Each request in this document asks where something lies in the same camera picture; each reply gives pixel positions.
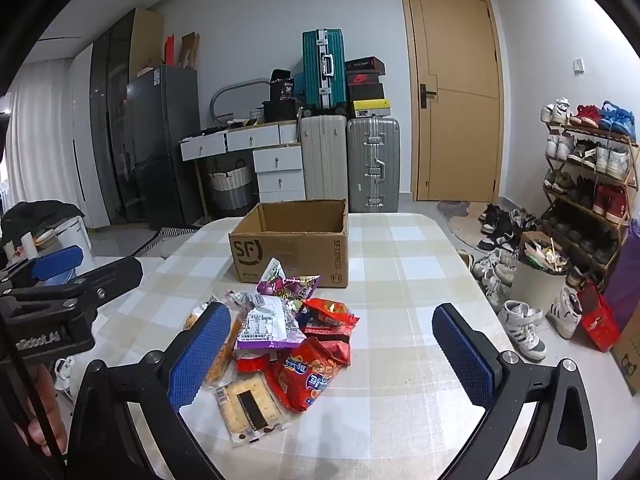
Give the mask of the person's left hand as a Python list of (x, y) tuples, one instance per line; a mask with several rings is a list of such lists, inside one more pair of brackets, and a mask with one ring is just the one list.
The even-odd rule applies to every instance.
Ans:
[[(58, 406), (58, 400), (56, 400), (56, 390), (51, 374), (45, 365), (39, 364), (37, 367), (31, 367), (29, 369), (29, 375), (32, 378), (42, 406), (46, 411), (58, 450), (63, 453), (67, 446), (67, 434), (60, 407)], [(35, 443), (40, 445), (44, 455), (50, 457), (50, 448), (47, 445), (46, 437), (43, 435), (40, 422), (38, 422), (32, 404), (28, 400), (26, 389), (21, 382), (17, 382), (16, 388), (21, 407), (29, 412), (28, 434)]]

